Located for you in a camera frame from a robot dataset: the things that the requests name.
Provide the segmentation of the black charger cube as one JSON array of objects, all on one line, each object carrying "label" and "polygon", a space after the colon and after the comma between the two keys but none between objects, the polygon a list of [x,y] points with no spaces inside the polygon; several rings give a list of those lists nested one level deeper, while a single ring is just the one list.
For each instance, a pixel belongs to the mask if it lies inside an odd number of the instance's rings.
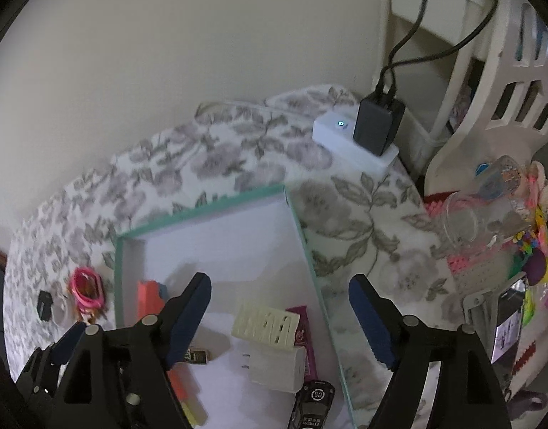
[{"label": "black charger cube", "polygon": [[50,321],[53,297],[49,291],[40,291],[37,301],[37,312],[41,321]]}]

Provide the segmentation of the clear glass cup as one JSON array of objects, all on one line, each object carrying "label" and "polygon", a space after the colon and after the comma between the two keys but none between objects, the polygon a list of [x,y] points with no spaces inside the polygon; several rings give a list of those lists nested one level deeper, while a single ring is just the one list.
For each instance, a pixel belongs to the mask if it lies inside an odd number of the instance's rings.
[{"label": "clear glass cup", "polygon": [[518,162],[504,155],[447,197],[439,221],[456,253],[480,255],[531,228],[535,209],[519,193],[522,177]]}]

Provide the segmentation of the teal rimmed white tray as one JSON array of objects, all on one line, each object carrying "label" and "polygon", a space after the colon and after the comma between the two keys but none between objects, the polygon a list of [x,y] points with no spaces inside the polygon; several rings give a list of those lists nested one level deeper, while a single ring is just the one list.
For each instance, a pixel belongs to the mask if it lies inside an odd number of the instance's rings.
[{"label": "teal rimmed white tray", "polygon": [[242,367],[242,352],[250,344],[233,337],[231,329],[243,303],[283,310],[307,307],[318,376],[336,389],[325,425],[353,427],[343,372],[287,189],[278,185],[220,199],[120,235],[115,324],[138,320],[138,281],[154,280],[175,296],[198,272],[210,277],[212,295],[192,345],[209,351],[210,360],[180,366],[195,408],[204,416],[201,428],[288,425],[293,394],[253,384]]}]

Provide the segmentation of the black power adapter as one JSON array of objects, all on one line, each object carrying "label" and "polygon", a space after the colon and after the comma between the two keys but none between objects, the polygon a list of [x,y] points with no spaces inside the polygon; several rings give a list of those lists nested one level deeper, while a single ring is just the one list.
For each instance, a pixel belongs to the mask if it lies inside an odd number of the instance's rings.
[{"label": "black power adapter", "polygon": [[376,156],[382,156],[392,145],[400,127],[406,106],[394,98],[372,92],[359,104],[353,141]]}]

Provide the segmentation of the white smartwatch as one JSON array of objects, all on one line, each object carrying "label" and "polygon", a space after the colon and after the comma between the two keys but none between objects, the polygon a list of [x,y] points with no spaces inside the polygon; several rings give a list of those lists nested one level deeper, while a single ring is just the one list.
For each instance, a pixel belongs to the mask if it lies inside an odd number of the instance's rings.
[{"label": "white smartwatch", "polygon": [[74,304],[69,296],[55,296],[50,311],[51,320],[58,327],[68,327],[74,323]]}]

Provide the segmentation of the floral grey white blanket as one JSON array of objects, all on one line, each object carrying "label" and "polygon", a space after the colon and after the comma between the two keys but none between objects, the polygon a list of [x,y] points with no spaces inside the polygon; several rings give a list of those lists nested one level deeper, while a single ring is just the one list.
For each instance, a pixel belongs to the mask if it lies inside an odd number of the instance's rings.
[{"label": "floral grey white blanket", "polygon": [[463,321],[432,210],[400,164],[384,178],[359,171],[312,138],[326,112],[355,115],[336,84],[265,100],[207,103],[195,117],[89,168],[36,208],[14,235],[4,286],[10,374],[60,335],[38,318],[39,291],[61,292],[77,266],[114,281],[120,233],[166,215],[276,184],[287,187],[312,252],[336,339],[354,420],[366,427],[389,374],[373,357],[347,299],[365,273],[381,295],[433,327]]}]

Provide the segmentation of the white charger adapter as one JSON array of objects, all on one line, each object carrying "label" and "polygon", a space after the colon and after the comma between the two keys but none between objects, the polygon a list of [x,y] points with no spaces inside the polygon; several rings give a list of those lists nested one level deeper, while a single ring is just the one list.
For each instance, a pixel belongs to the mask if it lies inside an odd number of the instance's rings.
[{"label": "white charger adapter", "polygon": [[306,350],[304,347],[282,350],[250,344],[242,352],[242,367],[248,371],[253,384],[296,394],[304,384]]}]

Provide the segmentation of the orange blue yellow toy gun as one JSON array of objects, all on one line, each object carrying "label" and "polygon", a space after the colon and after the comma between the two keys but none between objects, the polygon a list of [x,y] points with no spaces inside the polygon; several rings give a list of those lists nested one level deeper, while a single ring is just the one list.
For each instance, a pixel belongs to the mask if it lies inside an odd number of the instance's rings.
[{"label": "orange blue yellow toy gun", "polygon": [[179,364],[168,371],[168,379],[188,423],[192,428],[201,428],[204,425],[204,416],[201,410],[195,408],[195,399],[191,397],[192,391],[188,388],[183,369]]}]

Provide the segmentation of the white plastic basket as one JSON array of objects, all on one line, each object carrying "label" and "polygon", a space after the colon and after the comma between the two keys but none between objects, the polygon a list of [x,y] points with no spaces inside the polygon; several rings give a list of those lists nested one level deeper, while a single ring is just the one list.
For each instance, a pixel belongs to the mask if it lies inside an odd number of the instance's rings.
[{"label": "white plastic basket", "polygon": [[522,167],[548,142],[548,28],[528,0],[500,0],[478,89],[430,162],[424,194],[462,190],[504,155]]}]

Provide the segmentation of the cream slotted plastic holder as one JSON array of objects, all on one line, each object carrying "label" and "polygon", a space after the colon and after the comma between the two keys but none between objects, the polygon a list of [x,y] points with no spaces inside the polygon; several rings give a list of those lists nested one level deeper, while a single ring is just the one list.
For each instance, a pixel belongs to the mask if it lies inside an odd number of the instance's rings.
[{"label": "cream slotted plastic holder", "polygon": [[233,337],[279,350],[294,347],[300,315],[285,310],[243,303],[234,319]]}]

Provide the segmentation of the black smartphone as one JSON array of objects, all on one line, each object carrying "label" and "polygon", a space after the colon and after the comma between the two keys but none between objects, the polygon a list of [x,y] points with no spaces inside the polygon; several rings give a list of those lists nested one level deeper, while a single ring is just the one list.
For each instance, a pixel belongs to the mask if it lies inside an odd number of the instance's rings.
[{"label": "black smartphone", "polygon": [[494,334],[490,347],[492,363],[500,361],[519,341],[528,290],[526,274],[509,279],[495,297],[491,326]]}]

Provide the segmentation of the brown puppy toy figure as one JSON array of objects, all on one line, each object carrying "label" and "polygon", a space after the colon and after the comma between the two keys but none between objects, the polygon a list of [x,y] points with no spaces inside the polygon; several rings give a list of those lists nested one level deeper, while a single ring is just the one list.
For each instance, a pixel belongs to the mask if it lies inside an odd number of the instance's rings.
[{"label": "brown puppy toy figure", "polygon": [[74,280],[73,295],[81,316],[86,316],[94,324],[104,315],[105,294],[101,278],[94,276],[77,276]]}]

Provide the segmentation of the gold patterned rectangular clip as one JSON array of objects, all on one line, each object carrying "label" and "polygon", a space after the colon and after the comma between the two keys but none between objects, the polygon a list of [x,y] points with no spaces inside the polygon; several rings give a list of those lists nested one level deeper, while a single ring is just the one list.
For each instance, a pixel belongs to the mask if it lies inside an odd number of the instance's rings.
[{"label": "gold patterned rectangular clip", "polygon": [[206,365],[209,360],[210,352],[196,347],[189,347],[184,355],[184,361],[192,365]]}]

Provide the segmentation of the magenta tube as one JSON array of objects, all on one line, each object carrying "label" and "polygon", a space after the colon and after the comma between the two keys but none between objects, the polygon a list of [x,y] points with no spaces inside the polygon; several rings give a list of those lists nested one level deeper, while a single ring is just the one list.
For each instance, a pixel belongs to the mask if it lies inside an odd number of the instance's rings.
[{"label": "magenta tube", "polygon": [[315,352],[313,348],[310,323],[305,305],[291,307],[287,312],[299,315],[299,322],[296,328],[294,344],[296,347],[304,347],[306,351],[304,381],[313,381],[318,378]]}]

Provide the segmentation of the black toy car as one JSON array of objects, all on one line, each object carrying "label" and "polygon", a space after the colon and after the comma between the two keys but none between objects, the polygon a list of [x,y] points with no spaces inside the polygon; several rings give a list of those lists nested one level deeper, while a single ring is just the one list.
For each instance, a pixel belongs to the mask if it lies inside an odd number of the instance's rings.
[{"label": "black toy car", "polygon": [[312,380],[295,395],[288,429],[322,429],[335,396],[328,381]]}]

